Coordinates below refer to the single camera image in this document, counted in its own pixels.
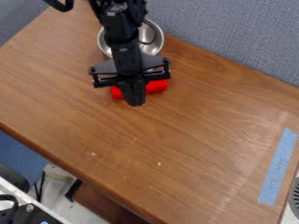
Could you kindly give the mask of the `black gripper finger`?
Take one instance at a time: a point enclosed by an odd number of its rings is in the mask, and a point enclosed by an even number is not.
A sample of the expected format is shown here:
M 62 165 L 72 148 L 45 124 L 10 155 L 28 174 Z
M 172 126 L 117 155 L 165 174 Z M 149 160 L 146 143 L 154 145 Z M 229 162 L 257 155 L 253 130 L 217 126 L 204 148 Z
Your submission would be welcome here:
M 145 83 L 142 80 L 121 81 L 116 86 L 120 88 L 129 106 L 137 107 L 145 103 Z

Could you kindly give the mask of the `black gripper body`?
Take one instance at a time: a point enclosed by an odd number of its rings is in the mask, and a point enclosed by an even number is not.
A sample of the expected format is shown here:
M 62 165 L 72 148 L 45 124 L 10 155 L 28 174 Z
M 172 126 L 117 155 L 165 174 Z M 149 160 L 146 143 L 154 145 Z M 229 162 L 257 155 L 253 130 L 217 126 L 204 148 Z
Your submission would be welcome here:
M 144 88 L 150 81 L 170 78 L 169 59 L 141 51 L 138 38 L 105 40 L 112 58 L 88 69 L 93 87 Z

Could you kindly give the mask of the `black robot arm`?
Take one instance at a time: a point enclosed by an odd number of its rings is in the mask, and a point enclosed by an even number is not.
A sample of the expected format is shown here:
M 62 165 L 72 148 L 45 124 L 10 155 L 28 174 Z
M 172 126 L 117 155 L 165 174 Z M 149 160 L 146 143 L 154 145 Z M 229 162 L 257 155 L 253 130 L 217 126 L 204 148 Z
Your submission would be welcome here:
M 88 69 L 93 88 L 116 87 L 128 105 L 145 103 L 145 85 L 170 78 L 170 60 L 141 52 L 138 27 L 145 22 L 145 0 L 88 0 L 104 28 L 112 58 Z

